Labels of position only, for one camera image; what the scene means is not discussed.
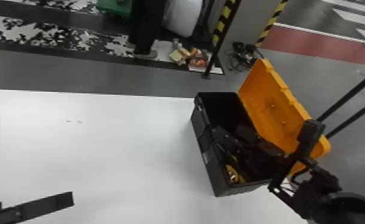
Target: gray floor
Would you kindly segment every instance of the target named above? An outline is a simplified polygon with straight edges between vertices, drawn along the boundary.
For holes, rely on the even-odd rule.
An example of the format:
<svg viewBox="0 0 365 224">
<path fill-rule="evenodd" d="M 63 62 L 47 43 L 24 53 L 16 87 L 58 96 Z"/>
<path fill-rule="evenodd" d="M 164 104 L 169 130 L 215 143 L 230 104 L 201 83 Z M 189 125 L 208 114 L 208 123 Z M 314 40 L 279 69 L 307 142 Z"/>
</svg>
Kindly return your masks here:
<svg viewBox="0 0 365 224">
<path fill-rule="evenodd" d="M 74 58 L 0 51 L 0 89 L 194 97 L 235 91 L 241 79 Z"/>
<path fill-rule="evenodd" d="M 317 117 L 365 76 L 365 66 L 263 50 L 294 95 Z M 0 89 L 194 97 L 236 91 L 246 73 L 212 76 L 124 64 L 0 51 Z M 326 121 L 329 130 L 365 105 L 365 91 Z M 321 159 L 346 191 L 365 195 L 365 116 L 331 139 Z"/>
</svg>

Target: red floor stripe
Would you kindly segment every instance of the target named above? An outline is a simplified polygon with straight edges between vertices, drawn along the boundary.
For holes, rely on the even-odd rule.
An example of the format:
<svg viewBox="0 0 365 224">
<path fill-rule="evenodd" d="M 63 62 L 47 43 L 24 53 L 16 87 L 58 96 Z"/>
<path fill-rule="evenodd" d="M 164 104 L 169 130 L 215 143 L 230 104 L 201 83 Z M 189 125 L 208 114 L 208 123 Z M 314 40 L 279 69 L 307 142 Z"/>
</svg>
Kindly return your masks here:
<svg viewBox="0 0 365 224">
<path fill-rule="evenodd" d="M 365 43 L 274 26 L 262 48 L 365 64 Z"/>
</svg>

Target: shoe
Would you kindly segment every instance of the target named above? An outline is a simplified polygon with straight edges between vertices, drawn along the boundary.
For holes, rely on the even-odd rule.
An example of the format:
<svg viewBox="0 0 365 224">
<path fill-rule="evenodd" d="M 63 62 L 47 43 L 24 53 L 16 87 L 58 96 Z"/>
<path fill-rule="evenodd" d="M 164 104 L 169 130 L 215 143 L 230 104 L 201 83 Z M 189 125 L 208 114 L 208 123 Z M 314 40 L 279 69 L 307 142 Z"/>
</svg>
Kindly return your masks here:
<svg viewBox="0 0 365 224">
<path fill-rule="evenodd" d="M 135 54 L 133 52 L 132 55 L 135 58 L 140 58 L 140 59 L 155 59 L 155 58 L 157 58 L 158 53 L 156 50 L 151 50 L 149 54 Z"/>
<path fill-rule="evenodd" d="M 130 49 L 135 49 L 136 45 L 127 41 L 125 42 L 125 47 Z"/>
</svg>

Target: green container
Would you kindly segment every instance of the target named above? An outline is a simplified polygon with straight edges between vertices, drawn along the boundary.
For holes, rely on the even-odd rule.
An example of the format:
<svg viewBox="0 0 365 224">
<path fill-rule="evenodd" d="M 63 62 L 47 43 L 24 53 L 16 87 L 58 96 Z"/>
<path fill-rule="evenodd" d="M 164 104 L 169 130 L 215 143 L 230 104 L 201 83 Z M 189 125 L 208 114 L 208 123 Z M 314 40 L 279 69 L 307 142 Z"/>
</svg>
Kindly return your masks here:
<svg viewBox="0 0 365 224">
<path fill-rule="evenodd" d="M 125 0 L 125 4 L 118 4 L 120 0 L 98 0 L 96 8 L 100 11 L 114 13 L 129 18 L 132 7 L 132 0 Z"/>
</svg>

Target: hazard tape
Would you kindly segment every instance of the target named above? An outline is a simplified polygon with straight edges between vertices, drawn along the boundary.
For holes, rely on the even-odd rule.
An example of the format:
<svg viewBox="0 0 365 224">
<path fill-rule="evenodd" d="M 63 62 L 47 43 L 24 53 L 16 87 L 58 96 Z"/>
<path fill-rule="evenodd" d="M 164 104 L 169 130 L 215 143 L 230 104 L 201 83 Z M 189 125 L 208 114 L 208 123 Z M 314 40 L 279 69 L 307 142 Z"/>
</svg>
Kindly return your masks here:
<svg viewBox="0 0 365 224">
<path fill-rule="evenodd" d="M 217 47 L 220 40 L 224 39 L 226 35 L 226 26 L 229 26 L 229 22 L 231 19 L 232 10 L 234 10 L 234 4 L 236 0 L 227 0 L 224 4 L 224 7 L 221 11 L 220 18 L 217 22 L 217 27 L 213 33 L 213 46 Z"/>
<path fill-rule="evenodd" d="M 277 6 L 277 8 L 274 11 L 273 16 L 271 19 L 267 22 L 266 28 L 261 33 L 257 43 L 255 44 L 256 47 L 260 47 L 263 41 L 265 40 L 266 36 L 269 34 L 270 29 L 273 27 L 273 24 L 277 21 L 279 15 L 281 14 L 282 10 L 285 8 L 285 5 L 288 0 L 282 0 L 282 2 Z"/>
</svg>

